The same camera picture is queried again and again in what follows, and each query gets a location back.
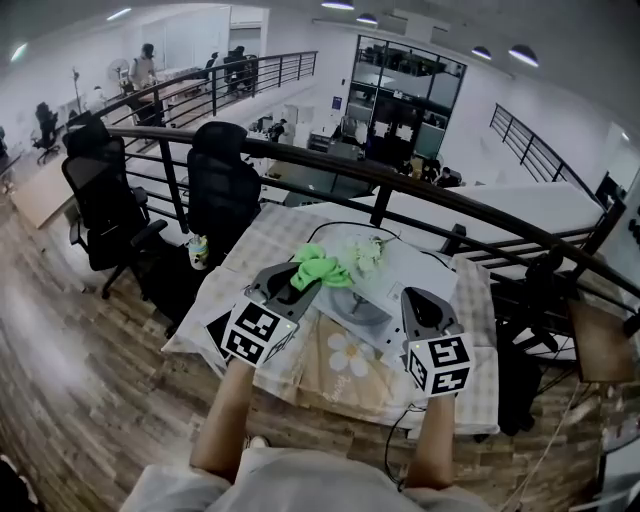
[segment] door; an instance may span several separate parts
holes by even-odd
[[[421,119],[416,106],[378,94],[367,157],[398,168],[411,158]]]

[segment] ceiling light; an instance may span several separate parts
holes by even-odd
[[[329,9],[342,9],[343,11],[353,11],[352,0],[328,0],[322,2],[322,7],[328,7]]]
[[[359,21],[360,23],[368,23],[369,25],[378,24],[378,20],[376,19],[376,17],[373,14],[369,14],[368,12],[364,12],[360,16],[358,16],[357,21]]]
[[[531,48],[524,44],[515,45],[509,50],[509,53],[512,57],[529,64],[529,66],[533,66],[534,68],[538,67],[538,57],[536,57],[536,54],[533,53]]]
[[[24,50],[27,47],[27,43],[21,44],[20,46],[18,46],[18,49],[13,52],[13,55],[11,57],[11,62],[13,62],[14,60],[18,60],[20,58],[20,55],[22,55],[24,53]]]
[[[129,11],[131,10],[131,7],[127,7],[126,9],[122,9],[121,11],[118,11],[115,14],[112,14],[111,16],[109,16],[107,18],[107,21],[111,21],[111,20],[115,20],[116,18],[119,18],[120,16],[127,14]]]
[[[477,55],[478,57],[482,57],[483,59],[491,60],[491,52],[487,50],[484,46],[476,46],[471,53]]]

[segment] ceiling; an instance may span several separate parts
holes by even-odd
[[[490,65],[525,74],[575,92],[640,136],[639,0],[354,0],[352,13],[320,6],[320,0],[235,0],[258,7],[289,7],[309,18],[354,22],[371,12],[381,29],[402,33],[388,17],[394,9],[428,16],[449,25],[434,30],[432,43],[468,55],[477,45],[493,54]],[[170,0],[4,0],[0,6],[0,73],[13,50],[74,22],[104,17],[131,7]],[[540,67],[530,68],[508,55],[516,43],[531,46]]]

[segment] chair backrest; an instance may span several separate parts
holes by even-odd
[[[124,140],[110,137],[98,123],[71,132],[62,173],[88,229],[104,232],[128,226],[135,231],[145,220],[127,182]]]
[[[58,122],[58,114],[53,114],[49,119],[40,123],[40,131],[42,139],[40,145],[43,148],[50,148],[56,141],[56,123]]]
[[[260,176],[242,161],[247,131],[212,121],[193,137],[187,156],[189,228],[207,235],[209,244],[231,248],[259,211]]]

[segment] person sitting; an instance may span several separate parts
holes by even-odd
[[[460,178],[451,175],[451,169],[448,167],[442,168],[442,174],[435,181],[434,185],[439,186],[440,188],[453,188],[460,186]]]
[[[490,512],[453,486],[455,398],[432,397],[402,487],[379,469],[330,453],[245,440],[255,368],[233,359],[189,466],[148,466],[120,512]]]

